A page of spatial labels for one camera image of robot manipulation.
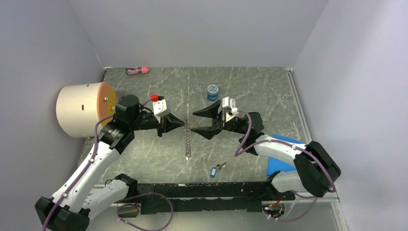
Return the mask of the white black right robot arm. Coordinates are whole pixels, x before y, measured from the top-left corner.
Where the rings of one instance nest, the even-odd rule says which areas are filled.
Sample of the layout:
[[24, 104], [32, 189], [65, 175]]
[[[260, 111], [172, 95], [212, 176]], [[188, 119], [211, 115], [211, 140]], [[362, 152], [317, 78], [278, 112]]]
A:
[[270, 183], [264, 187], [267, 198], [276, 200], [289, 191], [305, 190], [318, 198], [336, 192], [335, 181], [341, 170], [319, 142], [304, 144], [265, 134], [260, 113], [238, 109], [235, 100], [230, 97], [217, 100], [192, 114], [212, 119], [208, 127], [192, 128], [193, 132], [208, 140], [223, 130], [243, 134], [235, 157], [243, 153], [267, 156], [295, 168], [286, 172], [277, 170], [270, 176]]

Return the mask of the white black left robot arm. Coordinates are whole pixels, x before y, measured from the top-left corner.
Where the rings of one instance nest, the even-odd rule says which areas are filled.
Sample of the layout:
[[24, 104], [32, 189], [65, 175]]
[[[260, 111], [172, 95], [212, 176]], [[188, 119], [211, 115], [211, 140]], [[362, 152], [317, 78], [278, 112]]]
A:
[[132, 202], [142, 194], [136, 179], [120, 174], [109, 184], [92, 192], [105, 170], [134, 140], [135, 131], [155, 129], [158, 136], [184, 125], [175, 117], [163, 96], [152, 95], [146, 108], [135, 95], [125, 95], [115, 106], [115, 113], [97, 122], [94, 144], [73, 175], [52, 194], [41, 197], [35, 209], [43, 230], [84, 231], [90, 221], [112, 203]]

